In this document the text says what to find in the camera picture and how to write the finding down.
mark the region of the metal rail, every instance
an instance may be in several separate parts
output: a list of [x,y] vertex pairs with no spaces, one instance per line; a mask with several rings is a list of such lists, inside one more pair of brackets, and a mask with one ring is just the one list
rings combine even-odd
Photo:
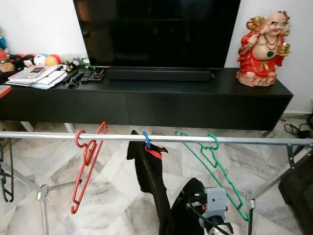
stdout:
[[[73,140],[75,133],[55,133],[55,132],[15,132],[0,131],[0,138],[18,139],[61,139]],[[81,134],[81,140],[121,140],[121,141],[146,141],[144,135],[122,135],[122,134]],[[206,142],[214,143],[211,137],[196,136],[157,136],[149,135],[150,141],[161,142]],[[275,139],[275,138],[234,138],[217,137],[220,143],[247,143],[247,144],[271,144],[271,145],[298,145],[313,146],[313,139]]]

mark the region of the red hanger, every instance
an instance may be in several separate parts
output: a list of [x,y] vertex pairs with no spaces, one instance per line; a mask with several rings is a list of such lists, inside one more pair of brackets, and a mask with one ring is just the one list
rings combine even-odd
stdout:
[[[97,134],[99,134],[101,132],[101,130],[103,129],[103,127],[105,126],[105,129],[104,129],[104,134],[106,134],[108,132],[108,126],[107,126],[107,123],[104,121],[98,128],[98,131],[97,131]],[[92,169],[97,161],[97,157],[99,155],[99,152],[100,152],[100,149],[102,147],[102,144],[103,144],[103,141],[100,141],[99,143],[99,146],[97,148],[97,141],[96,140],[90,140],[88,143],[83,143],[83,144],[80,144],[78,142],[78,138],[79,138],[79,135],[81,133],[86,133],[84,130],[79,130],[76,132],[76,135],[75,135],[75,144],[79,147],[79,148],[85,148],[85,151],[84,151],[84,154],[83,154],[83,164],[82,166],[80,167],[80,170],[79,170],[79,174],[77,176],[77,179],[76,179],[76,184],[75,184],[75,188],[74,188],[74,191],[73,191],[73,195],[72,195],[72,202],[75,203],[76,205],[75,206],[71,206],[71,213],[72,214],[75,214],[78,210],[78,207],[82,201],[82,198],[84,196],[84,193],[85,193],[85,189],[87,187],[87,184],[88,184],[88,181],[89,181],[89,178],[91,176],[91,172],[92,172]],[[86,178],[86,181],[83,185],[83,188],[82,188],[82,191],[79,195],[79,198],[78,200],[76,200],[76,194],[77,194],[77,190],[78,190],[78,185],[80,184],[81,182],[81,177],[82,177],[82,174],[83,174],[83,171],[84,171],[84,168],[85,166],[89,166],[89,164],[91,163],[91,160],[93,158],[93,162],[91,164],[91,167],[89,169],[89,172],[88,172],[88,175],[87,175],[87,178]]]

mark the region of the soundbar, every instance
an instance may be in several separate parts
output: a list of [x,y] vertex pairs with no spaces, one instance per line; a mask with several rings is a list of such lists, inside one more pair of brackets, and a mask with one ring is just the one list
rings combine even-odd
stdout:
[[213,76],[209,69],[202,68],[109,67],[106,69],[106,77],[110,80],[209,82]]

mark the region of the black cloth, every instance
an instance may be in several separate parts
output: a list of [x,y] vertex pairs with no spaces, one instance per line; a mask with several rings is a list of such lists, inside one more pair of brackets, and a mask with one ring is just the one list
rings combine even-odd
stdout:
[[192,178],[184,186],[172,206],[172,215],[175,223],[174,235],[204,234],[204,228],[200,226],[199,217],[186,208],[189,198],[193,197],[196,193],[203,192],[204,186],[196,178]]
[[[138,133],[133,130],[132,135],[138,135]],[[174,221],[162,177],[162,160],[147,152],[145,146],[145,142],[131,141],[128,146],[127,160],[135,159],[141,191],[153,194],[160,222],[158,234],[172,235]],[[156,145],[151,144],[151,149],[161,153],[161,148]]]

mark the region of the marble floor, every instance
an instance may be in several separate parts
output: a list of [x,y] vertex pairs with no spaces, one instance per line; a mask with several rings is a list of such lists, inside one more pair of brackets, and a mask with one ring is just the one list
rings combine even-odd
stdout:
[[[293,124],[303,120],[293,119]],[[279,121],[268,134],[271,138],[292,138]],[[95,133],[97,125],[75,124],[75,129]],[[108,133],[129,134],[143,130],[152,135],[173,135],[178,129],[190,135],[218,137],[263,137],[262,131],[172,128],[109,125]],[[38,123],[35,131],[66,132],[60,123]],[[36,184],[50,186],[76,180],[82,163],[82,149],[70,140],[15,139],[14,168]],[[182,143],[158,142],[168,154],[163,155],[163,179],[172,205],[184,184],[191,178],[201,180],[206,187],[217,186],[203,165]],[[106,141],[98,156],[82,204],[76,214],[70,213],[73,187],[52,191],[47,199],[51,235],[157,235],[158,218],[153,197],[140,191],[134,161],[127,161],[127,141]],[[241,195],[256,190],[287,162],[283,146],[221,144],[217,158],[227,170]],[[8,147],[4,160],[8,162]],[[224,182],[219,169],[212,169]],[[36,192],[15,179],[15,200],[5,203],[0,197],[0,235],[41,235],[40,203]],[[255,235],[301,235],[293,212],[275,185],[257,201],[254,216]],[[228,203],[227,220],[235,235],[246,234],[246,223]]]

